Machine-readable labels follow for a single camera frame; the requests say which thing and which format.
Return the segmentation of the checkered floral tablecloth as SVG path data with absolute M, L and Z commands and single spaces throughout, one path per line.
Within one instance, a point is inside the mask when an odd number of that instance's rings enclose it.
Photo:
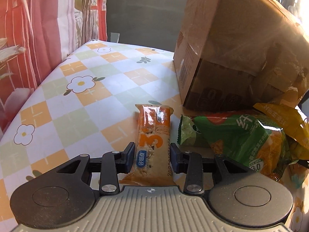
M 1 139 L 1 231 L 17 226 L 14 190 L 76 157 L 124 149 L 136 138 L 137 104 L 171 106 L 171 141 L 182 106 L 173 53 L 92 40 L 32 93 Z

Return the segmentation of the small clear container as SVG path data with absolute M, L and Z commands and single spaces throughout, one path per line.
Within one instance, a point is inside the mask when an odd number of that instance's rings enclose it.
M 117 32 L 109 32 L 108 33 L 108 40 L 111 43 L 119 43 L 120 33 Z

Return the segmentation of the brown cardboard box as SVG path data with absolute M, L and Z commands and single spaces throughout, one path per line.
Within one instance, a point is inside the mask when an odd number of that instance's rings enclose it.
M 195 111 L 295 107 L 308 91 L 308 35 L 276 0 L 187 0 L 173 60 Z

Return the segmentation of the red floral curtain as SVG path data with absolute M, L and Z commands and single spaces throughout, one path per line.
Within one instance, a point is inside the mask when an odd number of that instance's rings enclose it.
M 107 0 L 1 0 L 1 132 L 75 49 L 107 40 Z

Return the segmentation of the orange cereal bar packet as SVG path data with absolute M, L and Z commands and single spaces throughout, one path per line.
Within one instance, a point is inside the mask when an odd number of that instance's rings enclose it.
M 139 110 L 132 169 L 120 180 L 123 185 L 175 185 L 170 166 L 170 128 L 173 108 L 137 104 Z

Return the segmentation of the yellow snack bag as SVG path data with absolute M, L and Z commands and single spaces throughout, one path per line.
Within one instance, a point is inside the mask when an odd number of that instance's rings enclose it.
M 281 103 L 255 103 L 254 108 L 270 117 L 292 139 L 294 160 L 308 160 L 308 117 L 297 107 Z

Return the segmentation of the green snack bag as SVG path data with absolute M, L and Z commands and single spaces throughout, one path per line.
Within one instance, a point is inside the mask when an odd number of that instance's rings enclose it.
M 179 145 L 211 148 L 274 180 L 292 162 L 283 128 L 261 114 L 181 116 Z

